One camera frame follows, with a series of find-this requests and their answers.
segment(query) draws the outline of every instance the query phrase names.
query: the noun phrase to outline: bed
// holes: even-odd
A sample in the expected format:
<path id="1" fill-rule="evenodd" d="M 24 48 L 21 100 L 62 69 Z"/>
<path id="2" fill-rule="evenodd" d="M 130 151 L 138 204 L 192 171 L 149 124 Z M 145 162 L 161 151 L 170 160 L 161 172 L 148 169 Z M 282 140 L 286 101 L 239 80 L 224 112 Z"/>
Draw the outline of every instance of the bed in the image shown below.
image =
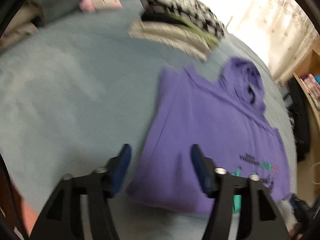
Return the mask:
<path id="1" fill-rule="evenodd" d="M 126 186 L 155 114 L 160 69 L 193 62 L 199 74 L 214 81 L 231 56 L 252 60 L 261 73 L 265 116 L 279 129 L 296 192 L 289 117 L 259 57 L 228 33 L 205 63 L 164 44 L 131 38 L 127 29 L 142 6 L 139 0 L 121 3 L 121 10 L 69 15 L 0 58 L 1 153 L 31 207 L 40 212 L 63 174 L 90 173 L 123 143 L 133 149 Z M 208 220 L 130 202 L 124 190 L 110 206 L 121 239 L 200 239 Z M 289 213 L 283 213 L 286 222 Z"/>

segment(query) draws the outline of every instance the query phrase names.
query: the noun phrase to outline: pink plush toy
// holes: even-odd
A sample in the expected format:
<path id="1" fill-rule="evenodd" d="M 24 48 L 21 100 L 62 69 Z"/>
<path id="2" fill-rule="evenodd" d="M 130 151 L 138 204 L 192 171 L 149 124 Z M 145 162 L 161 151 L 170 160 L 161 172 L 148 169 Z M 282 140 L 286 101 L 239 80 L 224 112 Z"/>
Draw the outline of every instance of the pink plush toy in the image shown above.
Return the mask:
<path id="1" fill-rule="evenodd" d="M 108 8 L 122 8 L 120 0 L 82 0 L 79 6 L 82 11 L 87 12 Z"/>

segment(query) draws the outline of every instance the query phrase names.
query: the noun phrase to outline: silver screw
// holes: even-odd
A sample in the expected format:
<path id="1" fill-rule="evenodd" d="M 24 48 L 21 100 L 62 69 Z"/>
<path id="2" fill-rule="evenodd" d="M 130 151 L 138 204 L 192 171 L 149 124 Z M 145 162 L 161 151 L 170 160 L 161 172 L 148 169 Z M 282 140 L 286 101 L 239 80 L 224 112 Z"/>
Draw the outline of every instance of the silver screw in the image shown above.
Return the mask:
<path id="1" fill-rule="evenodd" d="M 105 173 L 107 172 L 107 168 L 106 167 L 99 167 L 99 168 L 96 168 L 96 173 Z"/>
<path id="2" fill-rule="evenodd" d="M 224 168 L 215 168 L 214 171 L 218 174 L 226 174 L 227 173 L 227 170 L 224 169 Z"/>
<path id="3" fill-rule="evenodd" d="M 64 175 L 62 176 L 62 178 L 63 178 L 63 180 L 69 180 L 69 179 L 72 179 L 73 176 L 72 176 L 72 174 L 64 174 Z"/>
<path id="4" fill-rule="evenodd" d="M 253 181 L 258 181 L 260 179 L 260 177 L 257 174 L 251 174 L 249 178 Z"/>

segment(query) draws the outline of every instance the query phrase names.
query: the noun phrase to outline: purple hoodie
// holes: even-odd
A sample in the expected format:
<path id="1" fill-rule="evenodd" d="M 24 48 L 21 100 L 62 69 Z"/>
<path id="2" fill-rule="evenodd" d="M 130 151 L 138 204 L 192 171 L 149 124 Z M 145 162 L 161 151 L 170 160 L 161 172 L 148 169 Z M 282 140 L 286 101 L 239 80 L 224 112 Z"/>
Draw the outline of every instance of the purple hoodie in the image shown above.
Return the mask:
<path id="1" fill-rule="evenodd" d="M 277 129 L 264 117 L 264 89 L 255 65 L 231 58 L 223 76 L 210 82 L 194 66 L 161 73 L 153 120 L 129 197 L 145 205 L 183 213 L 209 214 L 190 147 L 199 144 L 217 167 L 233 175 L 256 173 L 275 201 L 290 193 L 289 166 Z"/>

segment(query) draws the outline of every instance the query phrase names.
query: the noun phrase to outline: curtain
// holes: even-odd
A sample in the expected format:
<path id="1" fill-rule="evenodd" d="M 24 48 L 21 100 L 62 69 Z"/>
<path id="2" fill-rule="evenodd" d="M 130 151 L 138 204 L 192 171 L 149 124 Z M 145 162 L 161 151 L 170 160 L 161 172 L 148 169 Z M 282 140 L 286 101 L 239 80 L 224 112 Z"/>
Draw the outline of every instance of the curtain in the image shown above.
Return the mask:
<path id="1" fill-rule="evenodd" d="M 294 0 L 200 0 L 268 66 L 286 79 L 319 35 Z"/>

